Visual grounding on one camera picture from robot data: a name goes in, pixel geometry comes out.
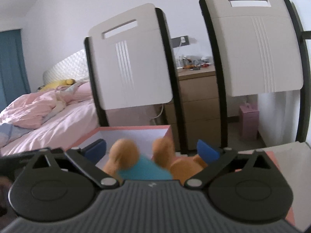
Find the orange plush toy blue shirt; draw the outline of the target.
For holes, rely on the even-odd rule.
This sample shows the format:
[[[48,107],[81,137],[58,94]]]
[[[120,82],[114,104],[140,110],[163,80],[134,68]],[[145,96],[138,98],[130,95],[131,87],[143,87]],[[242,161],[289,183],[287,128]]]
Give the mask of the orange plush toy blue shirt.
[[[186,180],[200,173],[208,164],[199,156],[177,157],[171,138],[162,137],[152,143],[152,158],[140,153],[131,139],[119,139],[111,147],[102,170],[117,179],[125,180]]]

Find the teal curtain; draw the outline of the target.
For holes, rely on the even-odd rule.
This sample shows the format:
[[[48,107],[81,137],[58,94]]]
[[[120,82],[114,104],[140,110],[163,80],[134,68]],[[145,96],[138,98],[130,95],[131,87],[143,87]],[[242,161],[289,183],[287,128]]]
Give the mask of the teal curtain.
[[[27,78],[21,30],[1,32],[1,110],[31,92]]]

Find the bed with pink sheet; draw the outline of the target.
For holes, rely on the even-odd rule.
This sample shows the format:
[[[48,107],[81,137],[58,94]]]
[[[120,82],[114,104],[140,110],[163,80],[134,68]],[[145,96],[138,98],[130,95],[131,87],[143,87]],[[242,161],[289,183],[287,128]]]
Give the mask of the bed with pink sheet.
[[[70,148],[81,137],[99,127],[93,100],[67,106],[56,116],[1,148],[1,156],[50,147]]]

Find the pink crumpled duvet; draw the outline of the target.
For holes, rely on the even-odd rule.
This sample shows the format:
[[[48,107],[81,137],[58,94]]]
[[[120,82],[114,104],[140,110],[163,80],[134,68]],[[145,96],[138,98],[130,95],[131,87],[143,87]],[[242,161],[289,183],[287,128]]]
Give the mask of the pink crumpled duvet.
[[[90,82],[21,95],[1,112],[1,124],[37,129],[68,105],[92,99]]]

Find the clutter on nightstand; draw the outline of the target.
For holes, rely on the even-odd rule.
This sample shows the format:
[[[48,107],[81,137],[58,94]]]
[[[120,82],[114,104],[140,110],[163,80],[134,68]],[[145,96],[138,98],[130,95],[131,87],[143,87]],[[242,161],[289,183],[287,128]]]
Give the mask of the clutter on nightstand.
[[[179,56],[176,58],[177,69],[184,70],[199,70],[201,68],[209,67],[213,64],[213,59],[210,56]]]

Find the white black chair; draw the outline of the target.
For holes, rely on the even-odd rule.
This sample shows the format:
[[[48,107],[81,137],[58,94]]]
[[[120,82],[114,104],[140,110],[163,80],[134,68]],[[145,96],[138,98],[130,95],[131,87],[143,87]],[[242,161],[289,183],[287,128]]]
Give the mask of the white black chair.
[[[228,145],[227,96],[300,92],[296,140],[310,119],[310,61],[304,31],[290,0],[200,0],[220,104],[221,146]]]
[[[173,102],[180,152],[188,152],[182,97],[164,12],[151,3],[114,16],[84,40],[94,104],[102,127],[108,110]]]

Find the pink gift bag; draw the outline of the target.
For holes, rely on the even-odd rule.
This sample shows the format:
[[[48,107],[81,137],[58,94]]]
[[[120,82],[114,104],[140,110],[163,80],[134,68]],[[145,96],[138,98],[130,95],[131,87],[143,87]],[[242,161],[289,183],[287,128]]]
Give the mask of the pink gift bag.
[[[244,103],[239,106],[240,136],[244,140],[256,140],[259,110],[256,105]]]

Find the white quilted headboard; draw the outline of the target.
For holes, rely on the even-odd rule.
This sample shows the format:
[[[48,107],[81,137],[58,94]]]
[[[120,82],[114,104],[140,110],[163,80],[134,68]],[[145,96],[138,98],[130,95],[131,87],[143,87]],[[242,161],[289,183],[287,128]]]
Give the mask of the white quilted headboard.
[[[65,79],[80,81],[88,78],[86,54],[85,50],[82,49],[46,70],[43,73],[43,84],[47,85]]]

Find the pink shoe box base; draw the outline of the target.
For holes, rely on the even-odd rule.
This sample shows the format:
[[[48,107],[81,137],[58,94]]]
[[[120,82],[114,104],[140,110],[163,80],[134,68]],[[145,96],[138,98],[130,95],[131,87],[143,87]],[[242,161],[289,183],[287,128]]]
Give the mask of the pink shoe box base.
[[[103,139],[106,141],[106,153],[108,153],[118,139],[125,138],[133,140],[140,153],[151,159],[153,157],[152,143],[160,137],[173,139],[170,125],[99,127],[81,137],[70,147],[84,148],[98,139]]]

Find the grey wall socket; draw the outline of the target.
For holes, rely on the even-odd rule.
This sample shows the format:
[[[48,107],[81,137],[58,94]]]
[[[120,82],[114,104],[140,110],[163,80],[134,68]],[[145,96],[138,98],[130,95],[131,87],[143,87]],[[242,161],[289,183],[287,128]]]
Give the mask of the grey wall socket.
[[[182,46],[187,46],[189,45],[189,36],[180,36],[180,37],[175,37],[171,39],[171,47],[172,48],[177,48],[177,47],[182,47]]]

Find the wooden drawer nightstand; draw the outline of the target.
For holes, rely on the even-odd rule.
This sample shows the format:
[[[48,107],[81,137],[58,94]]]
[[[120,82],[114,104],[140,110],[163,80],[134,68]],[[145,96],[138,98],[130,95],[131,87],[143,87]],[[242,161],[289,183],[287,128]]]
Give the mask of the wooden drawer nightstand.
[[[195,150],[197,141],[220,146],[220,109],[216,71],[213,65],[177,73],[188,140]]]

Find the right white black chair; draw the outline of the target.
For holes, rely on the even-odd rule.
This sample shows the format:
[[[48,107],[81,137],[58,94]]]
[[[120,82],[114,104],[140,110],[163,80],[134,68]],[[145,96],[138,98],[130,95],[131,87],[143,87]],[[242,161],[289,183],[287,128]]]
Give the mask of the right white black chair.
[[[300,92],[296,140],[310,119],[310,61],[304,31],[290,0],[200,0],[220,104],[221,146],[228,145],[227,96]]]

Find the left white black chair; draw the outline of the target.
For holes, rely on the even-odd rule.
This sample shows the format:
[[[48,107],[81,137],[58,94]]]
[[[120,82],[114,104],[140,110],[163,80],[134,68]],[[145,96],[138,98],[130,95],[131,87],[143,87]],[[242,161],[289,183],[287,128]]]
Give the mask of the left white black chair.
[[[182,97],[164,12],[151,3],[114,16],[84,40],[94,104],[102,127],[108,110],[173,102],[180,152],[188,152]]]

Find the yellow plush toy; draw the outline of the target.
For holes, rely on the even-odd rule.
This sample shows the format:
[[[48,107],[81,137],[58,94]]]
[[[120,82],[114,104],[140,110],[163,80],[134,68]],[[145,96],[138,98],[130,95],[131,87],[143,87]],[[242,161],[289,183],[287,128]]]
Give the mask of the yellow plush toy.
[[[56,89],[59,86],[70,86],[73,85],[74,83],[75,83],[74,79],[64,79],[60,81],[55,81],[42,86],[41,88],[39,88],[39,91]]]

